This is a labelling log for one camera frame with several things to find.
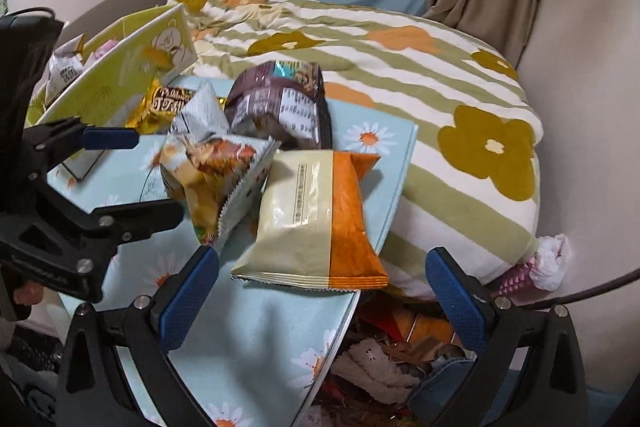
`gray headboard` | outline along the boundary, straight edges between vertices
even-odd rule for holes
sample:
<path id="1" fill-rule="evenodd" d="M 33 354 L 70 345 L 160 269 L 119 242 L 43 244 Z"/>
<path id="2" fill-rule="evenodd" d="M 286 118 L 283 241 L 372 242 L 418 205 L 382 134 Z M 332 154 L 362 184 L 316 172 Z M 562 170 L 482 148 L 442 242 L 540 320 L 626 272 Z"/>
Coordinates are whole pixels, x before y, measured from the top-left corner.
<path id="1" fill-rule="evenodd" d="M 90 39 L 124 15 L 164 3 L 166 0 L 105 0 L 64 28 L 58 42 L 68 42 L 82 33 Z"/>

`daisy tablecloth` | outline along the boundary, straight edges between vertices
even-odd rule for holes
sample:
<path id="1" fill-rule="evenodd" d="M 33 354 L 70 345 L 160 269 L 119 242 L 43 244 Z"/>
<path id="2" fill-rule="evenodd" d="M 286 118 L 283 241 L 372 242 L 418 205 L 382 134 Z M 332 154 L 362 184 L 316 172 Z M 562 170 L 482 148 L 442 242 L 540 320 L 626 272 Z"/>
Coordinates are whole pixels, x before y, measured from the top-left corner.
<path id="1" fill-rule="evenodd" d="M 228 80 L 187 76 L 174 84 L 211 82 L 225 96 Z M 382 159 L 362 182 L 367 233 L 380 252 L 414 150 L 412 122 L 370 108 L 329 101 L 336 149 L 378 152 Z M 96 206 L 165 198 L 159 175 L 162 136 L 143 136 L 130 151 L 106 153 L 81 183 L 63 168 L 49 183 L 86 211 Z M 184 345 L 171 352 L 193 396 L 221 427 L 287 427 L 313 399 L 335 356 L 358 299 L 355 293 L 309 292 L 232 280 L 229 272 L 255 240 L 255 217 L 234 231 L 221 254 L 220 278 Z M 188 219 L 175 230 L 120 248 L 111 261 L 99 310 L 152 295 L 198 247 Z M 62 296 L 70 314 L 77 299 Z M 143 413 L 162 425 L 126 349 L 123 367 Z"/>

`human hand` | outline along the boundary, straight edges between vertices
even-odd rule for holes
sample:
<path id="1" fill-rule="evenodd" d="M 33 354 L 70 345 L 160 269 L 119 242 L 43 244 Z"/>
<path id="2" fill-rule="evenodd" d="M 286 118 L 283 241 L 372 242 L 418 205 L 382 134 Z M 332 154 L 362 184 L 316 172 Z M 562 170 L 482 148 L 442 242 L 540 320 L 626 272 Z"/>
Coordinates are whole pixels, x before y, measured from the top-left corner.
<path id="1" fill-rule="evenodd" d="M 22 306 L 40 304 L 44 297 L 44 286 L 33 281 L 27 281 L 14 291 L 14 302 Z"/>

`striped blanket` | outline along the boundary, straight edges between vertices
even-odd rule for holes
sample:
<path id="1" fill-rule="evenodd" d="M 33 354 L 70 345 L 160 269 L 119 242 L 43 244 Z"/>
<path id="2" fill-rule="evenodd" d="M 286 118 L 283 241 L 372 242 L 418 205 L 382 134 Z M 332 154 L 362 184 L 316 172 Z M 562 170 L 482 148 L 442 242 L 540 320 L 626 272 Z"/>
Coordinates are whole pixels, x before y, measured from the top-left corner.
<path id="1" fill-rule="evenodd" d="M 327 94 L 412 120 L 418 142 L 380 254 L 400 295 L 430 299 L 425 253 L 444 246 L 482 283 L 536 247 L 542 124 L 513 67 L 439 23 L 311 0 L 169 0 L 189 13 L 193 74 L 235 78 L 267 60 L 317 62 Z M 375 122 L 354 149 L 388 153 Z"/>

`blue gripper pad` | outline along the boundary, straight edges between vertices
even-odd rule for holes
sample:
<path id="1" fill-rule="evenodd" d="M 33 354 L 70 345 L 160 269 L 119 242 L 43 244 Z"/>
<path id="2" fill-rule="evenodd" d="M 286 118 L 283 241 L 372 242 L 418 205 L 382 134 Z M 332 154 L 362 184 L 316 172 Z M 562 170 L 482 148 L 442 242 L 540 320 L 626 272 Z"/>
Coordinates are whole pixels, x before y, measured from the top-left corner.
<path id="1" fill-rule="evenodd" d="M 87 127 L 81 139 L 88 151 L 134 149 L 139 142 L 138 131 L 124 127 Z"/>
<path id="2" fill-rule="evenodd" d="M 489 341 L 487 313 L 493 313 L 491 305 L 484 295 L 474 292 L 470 284 L 474 280 L 462 271 L 445 248 L 431 250 L 424 268 L 427 282 L 463 346 L 481 355 Z M 479 306 L 489 309 L 481 310 Z"/>
<path id="3" fill-rule="evenodd" d="M 164 354 L 178 349 L 218 280 L 218 252 L 200 247 L 180 273 L 170 277 L 154 296 L 151 325 Z"/>

